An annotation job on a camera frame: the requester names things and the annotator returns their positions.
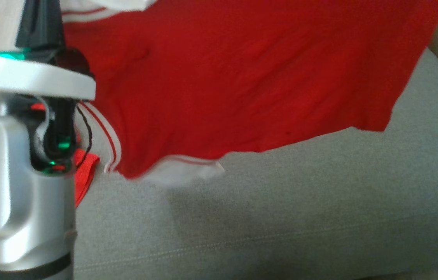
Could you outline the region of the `grey fabric sofa seat cushion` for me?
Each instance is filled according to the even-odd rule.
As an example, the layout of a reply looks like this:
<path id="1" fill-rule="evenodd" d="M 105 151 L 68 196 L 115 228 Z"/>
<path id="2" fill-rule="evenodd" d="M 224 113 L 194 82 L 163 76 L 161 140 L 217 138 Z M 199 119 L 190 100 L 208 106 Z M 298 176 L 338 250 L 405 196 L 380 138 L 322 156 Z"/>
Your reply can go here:
<path id="1" fill-rule="evenodd" d="M 186 185 L 97 170 L 77 209 L 75 280 L 352 280 L 438 265 L 438 58 L 383 133 L 354 128 Z"/>

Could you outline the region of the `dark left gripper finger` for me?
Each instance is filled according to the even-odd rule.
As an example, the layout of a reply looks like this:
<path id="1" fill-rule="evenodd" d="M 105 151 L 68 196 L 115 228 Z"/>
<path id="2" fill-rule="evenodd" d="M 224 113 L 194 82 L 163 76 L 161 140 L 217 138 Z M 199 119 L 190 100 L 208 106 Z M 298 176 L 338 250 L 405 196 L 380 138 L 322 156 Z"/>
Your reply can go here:
<path id="1" fill-rule="evenodd" d="M 39 5 L 40 0 L 25 0 L 15 39 L 15 47 L 21 49 L 37 47 L 36 25 Z"/>
<path id="2" fill-rule="evenodd" d="M 39 46 L 66 47 L 60 0 L 39 0 Z"/>

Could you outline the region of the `red T-shirt with white sleeves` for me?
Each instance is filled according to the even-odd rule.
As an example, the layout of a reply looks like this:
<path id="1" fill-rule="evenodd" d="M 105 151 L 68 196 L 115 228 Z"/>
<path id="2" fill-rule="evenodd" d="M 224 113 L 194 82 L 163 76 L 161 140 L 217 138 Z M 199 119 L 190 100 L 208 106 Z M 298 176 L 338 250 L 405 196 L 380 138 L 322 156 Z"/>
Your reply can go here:
<path id="1" fill-rule="evenodd" d="M 105 172 L 175 184 L 350 127 L 384 131 L 438 0 L 61 0 Z"/>

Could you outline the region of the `red shorts with white stripes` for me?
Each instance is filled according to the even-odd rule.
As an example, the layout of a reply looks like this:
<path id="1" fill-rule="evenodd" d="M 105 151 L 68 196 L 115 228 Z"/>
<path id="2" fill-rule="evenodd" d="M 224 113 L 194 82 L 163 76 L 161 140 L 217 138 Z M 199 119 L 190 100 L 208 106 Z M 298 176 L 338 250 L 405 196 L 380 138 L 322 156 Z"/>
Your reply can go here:
<path id="1" fill-rule="evenodd" d="M 80 165 L 75 172 L 75 207 L 78 207 L 89 191 L 100 158 L 96 154 L 87 154 L 86 151 L 77 149 L 74 159 Z"/>

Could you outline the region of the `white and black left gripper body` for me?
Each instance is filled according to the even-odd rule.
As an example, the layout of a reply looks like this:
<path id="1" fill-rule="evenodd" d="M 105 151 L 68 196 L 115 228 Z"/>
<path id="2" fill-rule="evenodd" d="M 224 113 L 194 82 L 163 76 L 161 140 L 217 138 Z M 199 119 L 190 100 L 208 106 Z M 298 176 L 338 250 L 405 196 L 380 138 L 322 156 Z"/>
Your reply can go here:
<path id="1" fill-rule="evenodd" d="M 96 81 L 75 49 L 0 52 L 0 96 L 94 100 Z"/>

